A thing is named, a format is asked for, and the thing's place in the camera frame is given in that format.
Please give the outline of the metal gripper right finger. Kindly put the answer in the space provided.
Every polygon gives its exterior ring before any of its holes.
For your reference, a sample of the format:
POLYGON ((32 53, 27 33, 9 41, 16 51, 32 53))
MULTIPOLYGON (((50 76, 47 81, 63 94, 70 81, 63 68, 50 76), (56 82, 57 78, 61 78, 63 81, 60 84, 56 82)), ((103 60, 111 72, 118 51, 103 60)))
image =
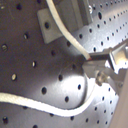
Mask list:
POLYGON ((125 47, 120 46, 92 53, 89 62, 111 68, 112 70, 120 70, 126 68, 128 56, 126 55, 125 47))

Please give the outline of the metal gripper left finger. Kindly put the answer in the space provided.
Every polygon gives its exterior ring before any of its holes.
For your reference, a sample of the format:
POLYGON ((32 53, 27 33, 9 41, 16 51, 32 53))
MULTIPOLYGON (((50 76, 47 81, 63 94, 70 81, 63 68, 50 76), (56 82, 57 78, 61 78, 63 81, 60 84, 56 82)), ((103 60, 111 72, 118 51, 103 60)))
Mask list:
POLYGON ((88 78, 95 79, 97 85, 108 83, 117 94, 121 93, 127 69, 114 71, 106 67, 104 61, 87 61, 83 63, 82 68, 88 78))

